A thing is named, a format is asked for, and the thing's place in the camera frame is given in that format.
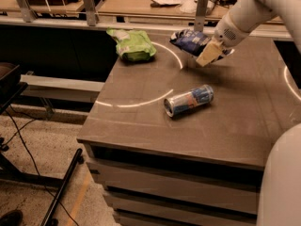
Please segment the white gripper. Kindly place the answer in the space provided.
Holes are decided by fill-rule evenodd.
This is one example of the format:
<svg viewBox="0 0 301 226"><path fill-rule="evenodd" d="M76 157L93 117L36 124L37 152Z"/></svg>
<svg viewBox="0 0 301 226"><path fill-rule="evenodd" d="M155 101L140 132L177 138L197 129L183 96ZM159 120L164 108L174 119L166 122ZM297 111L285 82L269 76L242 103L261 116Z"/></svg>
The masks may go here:
<svg viewBox="0 0 301 226"><path fill-rule="evenodd" d="M204 67L222 55L224 47L238 45L250 34L249 22L244 13L229 11L214 30L215 40L210 40L197 58L197 64Z"/></svg>

